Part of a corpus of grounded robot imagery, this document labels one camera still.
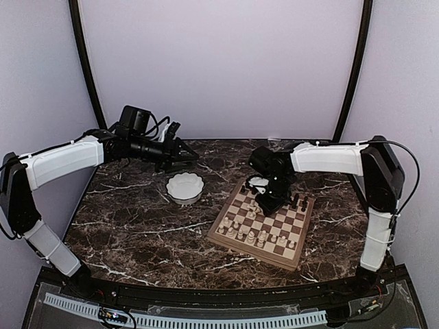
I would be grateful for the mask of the wooden chessboard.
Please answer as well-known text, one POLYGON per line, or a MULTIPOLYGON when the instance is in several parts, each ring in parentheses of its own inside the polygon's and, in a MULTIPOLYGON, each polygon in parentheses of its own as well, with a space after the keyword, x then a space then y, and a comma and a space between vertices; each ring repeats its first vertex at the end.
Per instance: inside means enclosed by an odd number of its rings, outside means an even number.
POLYGON ((233 251, 251 255, 263 262, 290 271, 295 270, 305 244, 315 199, 303 193, 296 193, 292 197, 292 206, 283 206, 267 217, 257 211, 259 205, 255 197, 256 195, 246 188, 245 180, 240 179, 209 230, 208 240, 233 251), (239 222, 238 229, 234 229, 234 221, 239 222), (218 232, 221 224, 224 226, 223 234, 218 232), (234 229, 233 237, 226 235, 229 228, 234 229), (239 229, 244 231, 242 240, 237 238, 239 229), (253 245, 247 242, 249 231, 255 234, 253 245), (277 235, 275 243, 271 242, 274 234, 277 235), (261 235, 265 237, 263 248, 257 247, 261 235), (284 245, 280 244, 282 236, 287 238, 284 245), (296 242, 294 249, 289 248, 291 241, 296 242))

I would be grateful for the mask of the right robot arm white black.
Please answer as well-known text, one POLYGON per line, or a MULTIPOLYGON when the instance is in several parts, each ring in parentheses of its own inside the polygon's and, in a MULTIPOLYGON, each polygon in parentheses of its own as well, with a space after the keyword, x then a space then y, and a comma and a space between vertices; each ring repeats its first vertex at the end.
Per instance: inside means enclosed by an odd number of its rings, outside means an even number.
POLYGON ((374 136, 368 141, 336 143, 331 141, 294 141, 280 151, 260 146, 248 159, 255 170, 246 187, 256 194, 265 215, 287 204, 294 204, 292 184, 299 173, 341 173, 360 181, 354 184, 367 217, 368 227, 359 268, 364 271, 353 278, 350 291, 365 297, 377 285, 374 273, 382 267, 393 244, 396 223, 411 200, 402 200, 405 172, 393 147, 399 147, 418 159, 406 146, 374 136))

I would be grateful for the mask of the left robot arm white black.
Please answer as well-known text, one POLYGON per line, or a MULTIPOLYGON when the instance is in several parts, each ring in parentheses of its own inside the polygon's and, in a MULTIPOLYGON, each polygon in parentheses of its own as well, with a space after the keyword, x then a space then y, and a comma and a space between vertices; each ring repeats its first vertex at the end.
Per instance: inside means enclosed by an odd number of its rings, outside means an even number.
POLYGON ((199 156, 177 136, 178 122, 169 117, 149 121, 149 110, 125 106, 120 119, 107 129, 85 131, 77 139, 26 154, 7 153, 1 163, 1 210, 10 239, 24 239, 61 275, 82 299, 97 285, 90 271, 63 242, 60 233, 79 202, 85 174, 119 160, 151 163, 156 172, 190 166, 199 156))

